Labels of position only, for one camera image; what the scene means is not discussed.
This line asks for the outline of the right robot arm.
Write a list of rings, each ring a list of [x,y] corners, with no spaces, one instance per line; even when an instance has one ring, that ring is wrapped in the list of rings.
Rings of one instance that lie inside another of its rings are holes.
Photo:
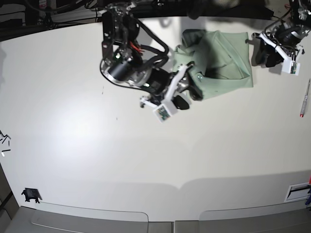
[[[102,76],[113,85],[148,93],[139,100],[141,108],[172,104],[178,110],[189,109],[183,92],[188,91],[193,100],[203,99],[202,90],[190,76],[194,62],[181,64],[175,72],[165,71],[169,47],[133,16],[130,9],[134,5],[118,1],[104,8]]]

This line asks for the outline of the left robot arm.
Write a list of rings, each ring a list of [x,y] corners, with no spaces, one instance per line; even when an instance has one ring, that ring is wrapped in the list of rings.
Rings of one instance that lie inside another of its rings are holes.
[[[282,64],[282,71],[298,74],[298,57],[304,53],[300,42],[311,31],[311,2],[289,1],[288,11],[277,21],[266,26],[252,38],[260,41],[255,56],[257,66],[275,67]]]

